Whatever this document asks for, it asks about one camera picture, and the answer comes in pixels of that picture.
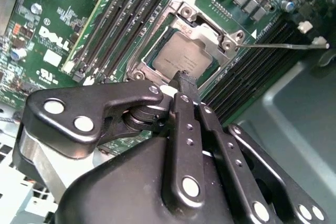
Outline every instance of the gray metal panel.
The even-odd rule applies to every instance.
[[[0,36],[5,34],[16,0],[0,0]]]
[[[10,119],[15,112],[15,109],[1,102],[0,109],[2,118]],[[18,124],[0,121],[0,149],[4,145],[14,147],[17,130]],[[55,212],[57,208],[53,196],[46,191],[46,188],[37,188],[33,182],[25,180],[26,176],[12,168],[11,163],[12,151],[5,154],[5,158],[0,162],[0,194],[2,195],[0,223],[42,224],[46,214],[49,211]]]
[[[319,59],[299,62],[236,122],[336,223],[336,62]]]

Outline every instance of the white label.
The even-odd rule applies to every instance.
[[[251,34],[254,39],[257,39],[257,29]]]
[[[68,61],[64,67],[62,68],[62,70],[65,72],[65,73],[71,73],[72,69],[74,68],[75,66],[75,63],[73,61]]]
[[[43,61],[52,64],[55,67],[58,67],[62,60],[62,56],[48,49],[46,54],[43,57]]]
[[[41,68],[41,71],[40,70],[37,70],[36,71],[36,74],[38,75],[38,78],[47,83],[47,84],[58,84],[58,81],[54,79],[54,76],[52,73],[48,72],[47,70]]]
[[[68,48],[69,42],[65,41],[63,44],[63,38],[58,37],[57,34],[55,33],[51,33],[48,28],[41,26],[40,31],[38,31],[38,34],[44,38],[48,38],[50,42],[56,43],[57,46],[64,49],[65,51],[69,51]]]
[[[45,18],[45,19],[43,20],[43,23],[44,23],[46,26],[49,26],[50,23],[51,23],[51,21],[50,21],[49,18]]]

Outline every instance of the capacitor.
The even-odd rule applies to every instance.
[[[284,10],[286,13],[290,13],[295,8],[295,4],[291,1],[283,0],[281,2],[281,9]]]
[[[31,5],[30,10],[33,14],[40,15],[42,13],[42,6],[40,4],[34,3]]]
[[[27,51],[24,48],[13,48],[10,56],[12,60],[19,61],[27,56]]]
[[[327,0],[327,3],[336,5],[336,0]]]

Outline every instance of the green circuit board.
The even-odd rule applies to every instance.
[[[241,30],[244,42],[254,43],[284,13],[283,0],[257,0],[253,11],[244,10],[249,1],[239,4],[238,0],[195,0],[195,6],[225,32]],[[21,110],[27,96],[38,89],[129,80],[128,63],[134,53],[146,41],[134,58],[140,62],[176,17],[169,14],[156,26],[170,2],[17,0],[6,34],[0,37],[0,100]],[[296,8],[307,4],[306,0],[292,2]],[[328,3],[309,0],[309,7],[318,12],[328,8]],[[261,17],[256,14],[259,10],[265,11]],[[153,28],[156,31],[148,40],[147,34]],[[200,86],[206,83],[201,96],[243,55],[244,50],[239,50],[220,71],[213,60],[198,79]],[[121,140],[117,152],[137,142]]]

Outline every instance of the ram slot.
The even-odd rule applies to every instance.
[[[306,44],[308,41],[284,19],[280,19],[260,43]],[[221,123],[241,106],[258,96],[263,87],[282,70],[298,60],[302,51],[253,48],[207,94],[203,102],[211,106]]]
[[[139,16],[136,16],[131,21],[131,23],[133,23],[136,20],[135,24],[132,27],[132,30],[128,34],[129,39],[125,43],[125,45],[123,45],[123,49],[120,52],[114,54],[112,60],[109,63],[108,62],[105,63],[105,64],[108,63],[108,67],[103,72],[105,76],[110,76],[114,72],[115,68],[123,59],[125,53],[129,50],[134,40],[137,38],[140,31],[143,29],[144,25],[148,22],[149,18],[151,17],[151,15],[153,14],[153,12],[155,11],[155,9],[157,8],[157,6],[161,1],[162,0],[151,0],[150,4],[146,6],[146,9]],[[125,35],[127,31],[128,29],[125,29],[124,31],[122,31],[121,34]]]
[[[98,34],[99,29],[103,26],[103,24],[105,23],[106,19],[111,16],[112,11],[113,11],[113,7],[115,6],[116,2],[118,0],[110,0],[109,4],[106,6],[106,8],[104,9],[104,11],[102,12],[101,15],[99,15],[98,17],[100,17],[99,19],[96,18],[96,20],[100,20],[94,27],[93,32],[89,35],[87,42],[85,43],[84,47],[80,50],[81,53],[78,53],[75,56],[75,62],[78,62],[80,60],[82,60],[84,63],[88,62],[88,60],[85,58],[86,55],[88,55],[88,50],[89,47],[93,44],[93,41],[96,38],[96,35]]]
[[[92,65],[100,55],[102,46],[109,38],[111,31],[118,25],[118,21],[129,6],[129,2],[130,0],[114,0],[111,3],[112,6],[108,9],[106,17],[97,30],[99,36],[95,37],[92,41],[93,43],[91,43],[94,46],[88,51],[89,59],[86,61],[87,65]]]
[[[127,10],[125,10],[125,12],[122,12],[118,19],[118,25],[115,28],[111,29],[109,36],[106,37],[104,45],[107,45],[107,47],[102,47],[102,56],[100,56],[97,62],[94,63],[94,68],[100,69],[102,66],[104,66],[104,63],[110,58],[108,52],[114,50],[115,46],[122,39],[122,36],[120,36],[120,34],[123,30],[125,30],[127,24],[130,22],[132,17],[134,17],[135,14],[143,8],[144,3],[144,0],[133,0],[132,3],[129,3],[127,5]]]

